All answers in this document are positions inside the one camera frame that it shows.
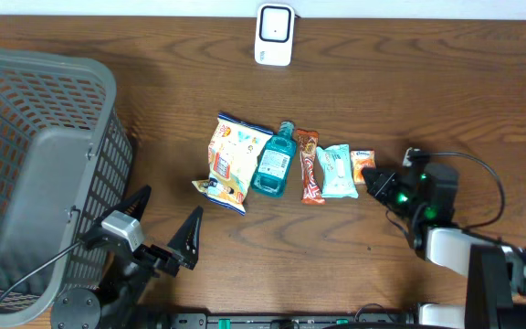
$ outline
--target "basket rim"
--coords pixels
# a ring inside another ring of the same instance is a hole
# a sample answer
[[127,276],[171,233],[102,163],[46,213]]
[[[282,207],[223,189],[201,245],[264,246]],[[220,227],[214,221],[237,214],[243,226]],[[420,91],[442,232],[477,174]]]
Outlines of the basket rim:
[[[29,64],[38,65],[43,68],[63,68],[75,71],[86,71],[94,75],[101,83],[105,90],[105,101],[102,105],[97,126],[91,138],[90,153],[92,157],[86,164],[85,171],[80,178],[79,191],[75,196],[75,206],[78,209],[84,207],[91,179],[94,175],[100,148],[104,134],[107,130],[107,124],[115,102],[117,86],[113,74],[100,62],[90,58],[73,58],[55,54],[48,54],[36,51],[13,50],[0,48],[0,63],[8,64]],[[58,251],[67,248],[76,236],[77,225],[81,218],[69,220],[64,230],[62,241]],[[0,313],[0,327],[12,327],[28,323],[42,314],[54,301],[63,284],[64,275],[67,269],[70,255],[61,258],[54,264],[54,270],[46,290],[42,295],[26,309],[14,313]]]

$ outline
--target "wood grain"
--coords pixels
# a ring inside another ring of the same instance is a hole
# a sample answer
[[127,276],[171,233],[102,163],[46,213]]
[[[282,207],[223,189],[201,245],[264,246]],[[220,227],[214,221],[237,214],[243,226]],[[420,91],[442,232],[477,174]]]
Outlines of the wood grain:
[[[360,189],[358,200],[302,205],[300,164],[286,195],[247,196],[244,217],[208,203],[206,147],[225,111],[320,145],[372,147],[380,166],[404,149],[474,154],[506,186],[504,218],[480,232],[526,246],[526,22],[300,19],[286,68],[253,59],[254,19],[0,16],[0,47],[94,58],[115,75],[118,114],[139,143],[129,191],[150,184],[142,225],[164,246],[205,208],[200,261],[153,281],[144,303],[211,313],[343,313],[368,302],[463,303],[466,280],[419,260]],[[491,178],[461,173],[456,221],[498,209]],[[26,327],[48,327],[48,315]]]

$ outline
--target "plastic basket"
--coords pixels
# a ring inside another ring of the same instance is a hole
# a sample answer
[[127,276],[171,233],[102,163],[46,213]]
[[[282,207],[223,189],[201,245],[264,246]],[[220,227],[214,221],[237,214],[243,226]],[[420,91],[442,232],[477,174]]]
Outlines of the plastic basket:
[[[94,60],[0,49],[0,293],[121,201],[132,147],[115,93]],[[41,271],[0,304],[0,326],[33,320],[64,289],[96,287],[105,257],[75,249]]]

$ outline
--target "teal bottle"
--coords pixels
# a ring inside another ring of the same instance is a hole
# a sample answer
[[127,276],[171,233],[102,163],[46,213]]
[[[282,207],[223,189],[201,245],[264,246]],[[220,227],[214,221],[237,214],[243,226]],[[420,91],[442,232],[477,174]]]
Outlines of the teal bottle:
[[296,142],[291,138],[293,123],[282,122],[277,135],[265,144],[263,155],[251,187],[266,196],[281,197],[288,183],[289,167],[296,153]]

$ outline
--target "orange snack packet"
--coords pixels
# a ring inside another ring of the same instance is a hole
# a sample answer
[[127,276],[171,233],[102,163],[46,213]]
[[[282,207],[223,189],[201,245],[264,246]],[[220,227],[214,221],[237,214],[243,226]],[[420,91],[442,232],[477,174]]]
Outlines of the orange snack packet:
[[321,197],[321,191],[314,178],[314,160],[316,159],[316,146],[318,146],[318,133],[296,130],[298,145],[300,146],[301,179],[303,181],[303,197],[301,203],[306,205],[323,205],[326,203]]
[[364,184],[362,170],[365,167],[376,168],[374,151],[351,151],[352,180],[356,185]]

